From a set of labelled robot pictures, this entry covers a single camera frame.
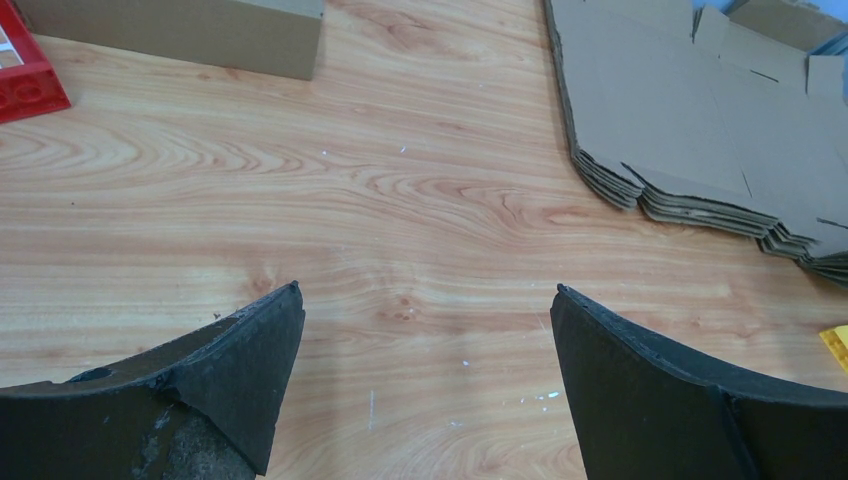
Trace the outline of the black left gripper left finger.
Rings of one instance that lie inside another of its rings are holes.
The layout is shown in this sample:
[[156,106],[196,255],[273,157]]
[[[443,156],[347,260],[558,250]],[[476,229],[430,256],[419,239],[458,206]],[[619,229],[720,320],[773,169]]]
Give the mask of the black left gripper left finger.
[[3,388],[2,477],[265,474],[304,321],[293,282],[210,325],[65,382]]

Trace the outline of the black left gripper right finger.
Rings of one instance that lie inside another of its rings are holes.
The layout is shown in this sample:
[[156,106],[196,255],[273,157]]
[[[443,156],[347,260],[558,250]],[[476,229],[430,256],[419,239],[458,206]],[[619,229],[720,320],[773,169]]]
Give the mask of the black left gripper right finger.
[[717,359],[560,285],[550,317],[591,479],[843,479],[847,396]]

